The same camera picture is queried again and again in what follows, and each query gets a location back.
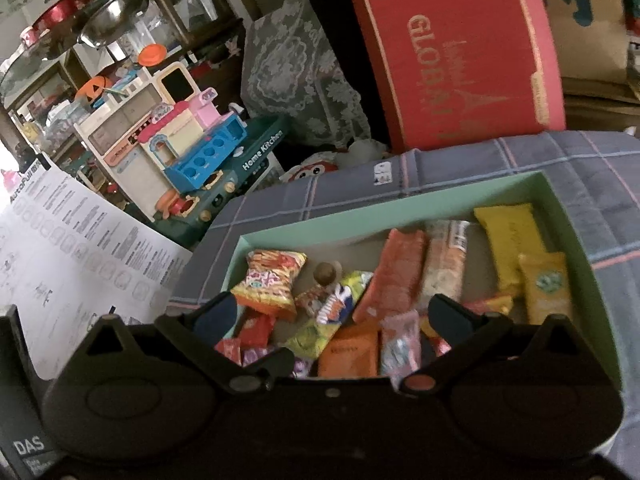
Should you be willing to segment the large red snack bag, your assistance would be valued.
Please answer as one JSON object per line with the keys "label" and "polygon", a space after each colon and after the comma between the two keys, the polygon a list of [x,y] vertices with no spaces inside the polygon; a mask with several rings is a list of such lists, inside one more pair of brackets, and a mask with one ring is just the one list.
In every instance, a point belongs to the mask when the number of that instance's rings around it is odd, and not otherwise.
{"label": "large red snack bag", "polygon": [[510,295],[498,295],[482,300],[466,302],[464,306],[478,315],[495,312],[508,316],[513,309],[513,298]]}

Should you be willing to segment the small red candy packet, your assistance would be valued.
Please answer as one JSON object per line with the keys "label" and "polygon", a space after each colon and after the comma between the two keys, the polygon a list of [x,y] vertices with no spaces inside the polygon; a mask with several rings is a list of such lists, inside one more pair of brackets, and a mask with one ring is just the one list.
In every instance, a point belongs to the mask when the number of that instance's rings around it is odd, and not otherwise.
{"label": "small red candy packet", "polygon": [[270,339],[274,324],[273,316],[248,309],[236,335],[221,339],[214,349],[234,364],[247,367],[273,350]]}

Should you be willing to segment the pale pink long bar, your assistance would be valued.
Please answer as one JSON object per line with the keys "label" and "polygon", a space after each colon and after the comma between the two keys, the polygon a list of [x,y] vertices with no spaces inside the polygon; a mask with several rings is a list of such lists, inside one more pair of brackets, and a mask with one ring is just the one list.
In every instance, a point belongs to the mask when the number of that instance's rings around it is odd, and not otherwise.
{"label": "pale pink long bar", "polygon": [[425,225],[428,246],[416,300],[422,314],[437,294],[461,299],[470,225],[465,220],[432,220]]}

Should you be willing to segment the pink snack packet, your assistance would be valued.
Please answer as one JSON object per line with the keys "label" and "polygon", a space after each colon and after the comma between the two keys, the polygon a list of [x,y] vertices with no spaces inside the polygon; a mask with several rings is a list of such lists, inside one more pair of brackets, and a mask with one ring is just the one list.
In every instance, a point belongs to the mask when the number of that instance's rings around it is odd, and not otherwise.
{"label": "pink snack packet", "polygon": [[421,366],[420,318],[416,310],[384,318],[381,326],[380,374],[395,389]]}

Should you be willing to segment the orange yellow chip bag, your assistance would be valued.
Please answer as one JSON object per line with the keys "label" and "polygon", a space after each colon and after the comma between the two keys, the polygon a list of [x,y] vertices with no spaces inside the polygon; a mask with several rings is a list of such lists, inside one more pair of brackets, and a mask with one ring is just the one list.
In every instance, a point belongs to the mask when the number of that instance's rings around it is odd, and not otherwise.
{"label": "orange yellow chip bag", "polygon": [[244,278],[230,292],[243,307],[294,322],[297,316],[293,286],[307,261],[303,252],[256,249],[246,257]]}

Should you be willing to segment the long orange snack bar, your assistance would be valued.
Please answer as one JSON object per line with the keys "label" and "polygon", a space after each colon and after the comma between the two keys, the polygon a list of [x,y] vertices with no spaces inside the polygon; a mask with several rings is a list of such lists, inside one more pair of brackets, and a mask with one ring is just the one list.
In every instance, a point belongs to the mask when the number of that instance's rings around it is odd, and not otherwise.
{"label": "long orange snack bar", "polygon": [[373,278],[352,314],[356,324],[382,320],[412,309],[420,286],[426,246],[427,236],[422,230],[390,231]]}

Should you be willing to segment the yellow green candy packet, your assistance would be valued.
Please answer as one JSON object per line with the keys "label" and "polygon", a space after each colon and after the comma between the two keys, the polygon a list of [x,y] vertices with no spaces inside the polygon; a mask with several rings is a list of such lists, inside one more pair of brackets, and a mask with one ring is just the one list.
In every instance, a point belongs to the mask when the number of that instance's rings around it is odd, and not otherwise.
{"label": "yellow green candy packet", "polygon": [[352,271],[339,281],[317,314],[307,321],[284,346],[296,358],[315,361],[352,315],[366,292],[374,273]]}

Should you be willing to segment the orange yellow long bar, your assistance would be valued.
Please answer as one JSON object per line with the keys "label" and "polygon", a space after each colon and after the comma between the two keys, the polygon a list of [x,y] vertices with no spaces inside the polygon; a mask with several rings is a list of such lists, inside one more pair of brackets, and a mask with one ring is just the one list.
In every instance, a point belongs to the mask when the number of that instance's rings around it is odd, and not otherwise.
{"label": "orange yellow long bar", "polygon": [[549,315],[573,317],[573,301],[564,252],[521,254],[528,322],[541,325]]}

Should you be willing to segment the purple grape candy bag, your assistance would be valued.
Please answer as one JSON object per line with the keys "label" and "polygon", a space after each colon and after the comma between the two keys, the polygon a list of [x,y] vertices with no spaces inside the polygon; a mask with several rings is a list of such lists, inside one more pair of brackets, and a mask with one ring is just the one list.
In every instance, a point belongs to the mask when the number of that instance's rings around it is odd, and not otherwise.
{"label": "purple grape candy bag", "polygon": [[295,379],[304,379],[309,376],[313,368],[314,360],[303,359],[296,356],[293,361],[293,368],[288,376]]}

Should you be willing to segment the red white floral candy packet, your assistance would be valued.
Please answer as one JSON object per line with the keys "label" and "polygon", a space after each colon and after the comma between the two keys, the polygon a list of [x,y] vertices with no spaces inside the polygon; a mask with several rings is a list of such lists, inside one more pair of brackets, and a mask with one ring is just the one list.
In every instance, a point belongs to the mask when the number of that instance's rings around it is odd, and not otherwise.
{"label": "red white floral candy packet", "polygon": [[315,284],[295,297],[295,307],[304,311],[310,318],[314,318],[328,299],[329,294],[326,287]]}

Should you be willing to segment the orange snack packet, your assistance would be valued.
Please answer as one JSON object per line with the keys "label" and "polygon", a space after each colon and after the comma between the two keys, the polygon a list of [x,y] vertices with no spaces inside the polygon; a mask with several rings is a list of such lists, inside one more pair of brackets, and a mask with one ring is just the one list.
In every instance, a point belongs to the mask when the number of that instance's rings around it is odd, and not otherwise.
{"label": "orange snack packet", "polygon": [[318,376],[358,379],[378,376],[380,326],[370,321],[341,328],[318,359]]}

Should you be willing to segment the yellow snack packet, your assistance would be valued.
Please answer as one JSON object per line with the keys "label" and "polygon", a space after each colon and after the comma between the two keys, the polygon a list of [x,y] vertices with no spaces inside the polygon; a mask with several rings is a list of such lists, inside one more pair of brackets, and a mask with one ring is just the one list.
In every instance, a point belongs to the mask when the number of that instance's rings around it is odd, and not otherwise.
{"label": "yellow snack packet", "polygon": [[518,257],[547,252],[531,203],[478,207],[474,216],[485,230],[498,278],[498,292],[513,298],[524,295]]}

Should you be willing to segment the brown candy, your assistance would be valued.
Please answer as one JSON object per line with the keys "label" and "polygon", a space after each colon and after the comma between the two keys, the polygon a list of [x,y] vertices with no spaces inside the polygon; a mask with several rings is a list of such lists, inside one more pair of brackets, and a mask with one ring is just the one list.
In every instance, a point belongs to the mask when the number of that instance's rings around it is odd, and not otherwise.
{"label": "brown candy", "polygon": [[343,268],[338,261],[322,261],[314,268],[314,280],[322,287],[335,285],[343,275]]}

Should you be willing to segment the toy kitchen playset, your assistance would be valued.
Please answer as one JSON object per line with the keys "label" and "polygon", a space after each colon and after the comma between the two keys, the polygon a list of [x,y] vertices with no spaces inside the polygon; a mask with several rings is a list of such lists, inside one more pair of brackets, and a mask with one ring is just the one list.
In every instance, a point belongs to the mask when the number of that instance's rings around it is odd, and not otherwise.
{"label": "toy kitchen playset", "polygon": [[226,203],[264,185],[290,130],[282,115],[245,119],[236,104],[223,113],[217,96],[181,63],[142,67],[114,84],[96,77],[75,96],[92,107],[75,122],[78,138],[152,228],[184,248]]}

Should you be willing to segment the metal bowl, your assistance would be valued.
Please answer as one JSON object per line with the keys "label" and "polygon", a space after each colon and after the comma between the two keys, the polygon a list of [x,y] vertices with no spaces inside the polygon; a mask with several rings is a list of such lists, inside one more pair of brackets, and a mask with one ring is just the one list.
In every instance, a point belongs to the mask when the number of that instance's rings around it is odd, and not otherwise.
{"label": "metal bowl", "polygon": [[105,47],[134,26],[149,0],[102,0],[82,26],[79,40],[90,48]]}

